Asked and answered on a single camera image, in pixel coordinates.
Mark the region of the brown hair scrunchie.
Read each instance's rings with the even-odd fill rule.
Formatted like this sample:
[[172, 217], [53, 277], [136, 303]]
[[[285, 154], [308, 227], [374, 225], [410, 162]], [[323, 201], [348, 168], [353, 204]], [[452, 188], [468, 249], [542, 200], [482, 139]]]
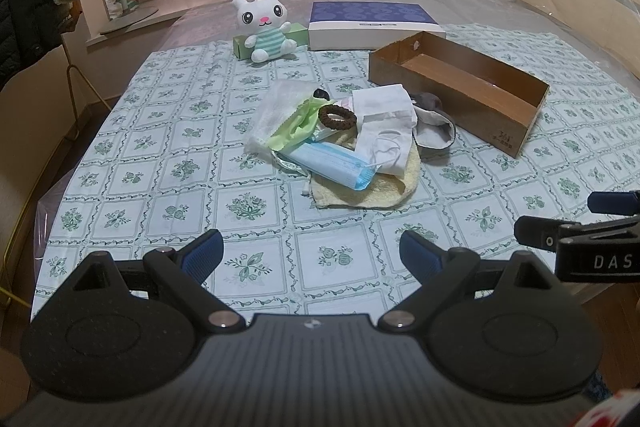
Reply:
[[336, 131], [352, 129], [357, 124], [357, 117], [350, 109], [336, 104], [320, 107], [318, 118], [324, 127]]

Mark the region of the white bunny plush toy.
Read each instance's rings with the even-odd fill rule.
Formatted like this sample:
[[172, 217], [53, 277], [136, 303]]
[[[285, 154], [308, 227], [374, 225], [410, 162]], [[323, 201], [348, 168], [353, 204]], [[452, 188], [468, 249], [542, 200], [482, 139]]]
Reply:
[[232, 0], [236, 19], [245, 31], [244, 46], [250, 50], [250, 60], [262, 64], [292, 54], [295, 40], [288, 38], [291, 23], [288, 10], [280, 0]]

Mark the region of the black jacket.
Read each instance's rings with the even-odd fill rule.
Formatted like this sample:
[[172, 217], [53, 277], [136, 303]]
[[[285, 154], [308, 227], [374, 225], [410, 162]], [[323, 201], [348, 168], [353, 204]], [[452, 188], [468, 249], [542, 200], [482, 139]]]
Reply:
[[1, 0], [1, 83], [60, 46], [60, 10], [54, 0]]

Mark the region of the grey cloth face mask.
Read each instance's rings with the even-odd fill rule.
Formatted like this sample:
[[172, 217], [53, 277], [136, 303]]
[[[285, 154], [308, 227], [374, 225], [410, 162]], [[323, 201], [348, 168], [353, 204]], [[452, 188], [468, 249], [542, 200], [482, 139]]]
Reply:
[[416, 114], [413, 140], [420, 157], [427, 160], [437, 154], [447, 154], [457, 140], [454, 118], [444, 111], [442, 101], [433, 93], [413, 93], [410, 100]]

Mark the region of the brown cardboard tray box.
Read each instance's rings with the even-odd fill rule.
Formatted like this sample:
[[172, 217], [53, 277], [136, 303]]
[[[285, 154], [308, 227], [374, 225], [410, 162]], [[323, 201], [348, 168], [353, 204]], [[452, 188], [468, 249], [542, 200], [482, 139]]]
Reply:
[[419, 32], [369, 54], [369, 79], [437, 96], [458, 127], [518, 156], [549, 86], [506, 63]]

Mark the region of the clear mesh plastic bag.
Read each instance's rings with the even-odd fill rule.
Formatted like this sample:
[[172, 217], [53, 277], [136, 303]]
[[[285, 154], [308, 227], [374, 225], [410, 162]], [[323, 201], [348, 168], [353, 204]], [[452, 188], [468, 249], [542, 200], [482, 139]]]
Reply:
[[244, 152], [268, 158], [270, 152], [267, 141], [270, 136], [319, 87], [318, 82], [312, 81], [291, 79], [273, 81], [252, 116], [252, 125], [243, 139]]

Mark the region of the yellow terry towel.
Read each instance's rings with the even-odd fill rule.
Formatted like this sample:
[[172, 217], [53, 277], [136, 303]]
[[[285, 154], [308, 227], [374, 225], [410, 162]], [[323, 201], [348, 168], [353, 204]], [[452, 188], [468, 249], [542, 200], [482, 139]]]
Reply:
[[318, 208], [394, 208], [405, 202], [416, 191], [420, 166], [418, 148], [413, 145], [405, 173], [400, 178], [377, 173], [367, 188], [363, 191], [354, 191], [320, 176], [312, 176], [311, 196]]

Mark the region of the blue surgical mask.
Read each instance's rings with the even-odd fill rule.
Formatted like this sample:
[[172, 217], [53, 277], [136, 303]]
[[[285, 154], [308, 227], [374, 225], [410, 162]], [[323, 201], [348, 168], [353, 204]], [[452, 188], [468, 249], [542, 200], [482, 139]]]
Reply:
[[354, 191], [365, 190], [376, 168], [353, 150], [329, 142], [303, 142], [281, 155], [311, 173]]

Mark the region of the white cloth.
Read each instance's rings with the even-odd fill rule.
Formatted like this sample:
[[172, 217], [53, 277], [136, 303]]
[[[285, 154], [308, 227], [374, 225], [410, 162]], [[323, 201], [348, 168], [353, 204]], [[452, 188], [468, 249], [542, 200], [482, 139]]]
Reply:
[[355, 152], [379, 172], [403, 176], [418, 122], [405, 88], [390, 84], [354, 91], [352, 110], [357, 117]]

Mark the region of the purple white flat box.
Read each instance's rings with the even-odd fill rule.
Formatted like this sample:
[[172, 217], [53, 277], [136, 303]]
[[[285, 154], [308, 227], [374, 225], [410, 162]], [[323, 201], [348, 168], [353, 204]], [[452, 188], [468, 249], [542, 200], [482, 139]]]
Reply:
[[376, 50], [419, 32], [445, 31], [420, 4], [371, 1], [314, 2], [308, 24], [313, 51]]

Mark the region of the green microfiber cloth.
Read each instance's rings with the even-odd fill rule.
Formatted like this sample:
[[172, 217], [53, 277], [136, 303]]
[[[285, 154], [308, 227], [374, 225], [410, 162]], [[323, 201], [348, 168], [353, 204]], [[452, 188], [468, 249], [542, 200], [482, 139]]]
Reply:
[[267, 147], [279, 152], [307, 140], [317, 127], [320, 108], [329, 104], [324, 98], [306, 98], [273, 132], [266, 142]]

